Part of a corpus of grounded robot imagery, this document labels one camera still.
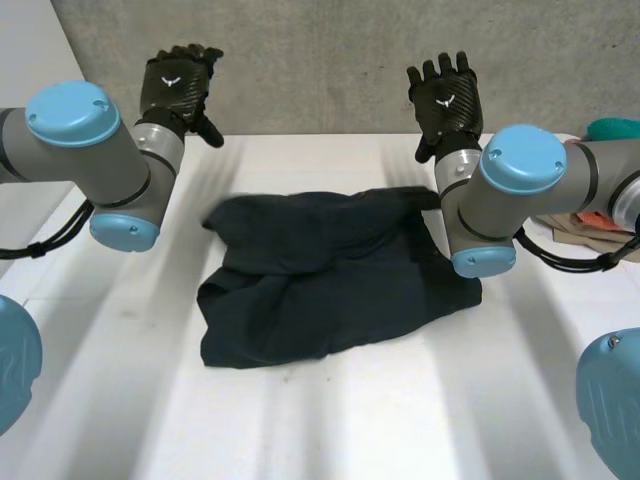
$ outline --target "light blue cap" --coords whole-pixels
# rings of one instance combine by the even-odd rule
[[[25,111],[29,130],[43,142],[79,148],[100,143],[120,126],[120,113],[97,85],[58,83],[34,95]]]
[[[160,235],[160,229],[153,223],[121,213],[94,215],[89,231],[101,244],[121,252],[146,252]]]
[[[578,362],[576,402],[602,461],[620,480],[637,479],[640,328],[603,335],[585,349]]]
[[[482,152],[480,171],[494,188],[532,195],[553,187],[567,170],[567,154],[555,135],[533,125],[496,133]]]
[[[38,327],[21,305],[0,295],[0,435],[27,409],[41,371]]]
[[[640,122],[629,118],[600,118],[587,127],[589,140],[640,138]]]
[[[451,256],[453,269],[465,278],[493,277],[516,264],[513,247],[478,247],[460,250]]]

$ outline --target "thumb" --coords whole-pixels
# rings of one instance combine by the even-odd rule
[[[202,115],[194,130],[202,139],[214,148],[224,145],[224,137],[206,116]]]
[[[418,163],[427,163],[436,154],[436,149],[427,144],[424,135],[420,137],[420,144],[416,150],[415,159]]]

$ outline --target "orange object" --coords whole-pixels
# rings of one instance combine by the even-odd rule
[[[620,228],[613,221],[601,213],[578,213],[578,218],[585,225],[590,227],[599,228],[600,230],[606,230],[608,232],[624,232],[624,228]]]

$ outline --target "wall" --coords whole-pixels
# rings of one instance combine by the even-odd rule
[[[0,45],[0,108],[24,107],[40,89],[82,78],[47,0],[0,0]],[[25,246],[70,189],[69,183],[2,185],[0,248]],[[0,261],[0,276],[8,267]]]
[[[405,69],[465,49],[486,131],[531,122],[582,133],[637,115],[635,0],[53,0],[89,80],[129,122],[145,60],[225,50],[209,111],[226,133],[415,132]]]

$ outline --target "white table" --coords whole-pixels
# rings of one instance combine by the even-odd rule
[[[45,367],[0,437],[2,480],[612,479],[575,407],[582,349],[633,327],[640,268],[553,271],[524,251],[481,306],[322,361],[204,368],[201,281],[224,246],[199,227],[231,192],[427,184],[415,135],[189,138],[162,235],[145,254],[94,242],[16,262],[0,293],[26,305]],[[74,190],[39,233],[81,203]],[[439,212],[425,214],[446,252]],[[532,236],[559,254],[586,249]]]

